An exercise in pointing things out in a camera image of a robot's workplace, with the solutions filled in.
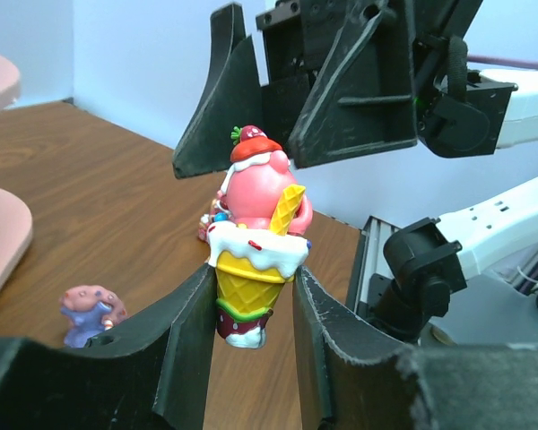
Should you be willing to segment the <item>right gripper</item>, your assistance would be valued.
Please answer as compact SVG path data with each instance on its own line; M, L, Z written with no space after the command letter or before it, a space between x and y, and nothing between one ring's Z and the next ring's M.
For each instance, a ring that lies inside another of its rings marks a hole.
M256 18L265 126L297 168L424 143L490 155L516 85L468 68L477 1L279 1Z

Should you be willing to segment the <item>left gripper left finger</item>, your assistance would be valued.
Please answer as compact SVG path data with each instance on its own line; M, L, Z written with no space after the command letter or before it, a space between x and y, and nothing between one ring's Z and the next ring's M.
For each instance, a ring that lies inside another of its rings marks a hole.
M215 334L204 264L84 348L0 337L0 429L200 429Z

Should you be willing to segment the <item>ice cream cone bear toy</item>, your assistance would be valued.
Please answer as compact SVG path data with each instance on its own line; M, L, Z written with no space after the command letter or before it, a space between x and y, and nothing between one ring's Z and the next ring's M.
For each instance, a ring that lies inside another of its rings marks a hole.
M215 216L206 241L217 279L216 328L232 347L258 349L282 288L308 257L313 208L279 143L255 125L234 128L231 138L219 189L228 214Z

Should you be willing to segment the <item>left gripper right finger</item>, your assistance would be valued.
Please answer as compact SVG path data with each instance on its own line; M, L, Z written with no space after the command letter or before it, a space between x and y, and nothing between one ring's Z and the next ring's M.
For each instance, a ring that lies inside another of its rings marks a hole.
M417 347L360 319L306 267L293 284L306 429L538 429L538 344Z

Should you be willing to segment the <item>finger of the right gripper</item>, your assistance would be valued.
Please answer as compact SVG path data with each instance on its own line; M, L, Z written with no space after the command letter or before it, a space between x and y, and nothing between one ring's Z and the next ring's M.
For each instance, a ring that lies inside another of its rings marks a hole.
M207 80L174 151L176 178L219 172L230 164L229 134L235 126L258 125L286 143L310 91L303 64L301 4L279 2L256 17L262 31L269 82L259 81L253 39L243 8L230 3L210 17Z

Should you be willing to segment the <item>aluminium frame rail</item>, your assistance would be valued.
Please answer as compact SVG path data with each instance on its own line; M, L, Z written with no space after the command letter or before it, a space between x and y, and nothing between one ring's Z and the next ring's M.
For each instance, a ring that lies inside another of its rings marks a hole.
M370 216L360 231L345 305L362 319L383 296L393 277L383 248L398 227Z

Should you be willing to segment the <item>pink bear cake square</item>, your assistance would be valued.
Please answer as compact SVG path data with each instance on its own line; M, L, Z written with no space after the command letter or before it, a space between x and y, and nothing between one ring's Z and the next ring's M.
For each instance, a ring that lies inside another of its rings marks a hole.
M223 201L221 190L219 190L212 199L209 210L200 218L198 226L198 238L203 242L207 241L209 227L214 223L215 216L218 213L228 214L227 205Z

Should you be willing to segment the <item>purple bunny pink cotton candy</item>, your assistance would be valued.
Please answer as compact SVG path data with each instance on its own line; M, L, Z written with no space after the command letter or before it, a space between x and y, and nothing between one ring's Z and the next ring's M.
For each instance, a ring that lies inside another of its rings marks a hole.
M70 348L84 347L89 338L112 329L128 317L117 294L99 285L69 288L60 298L60 312L69 321L64 343Z

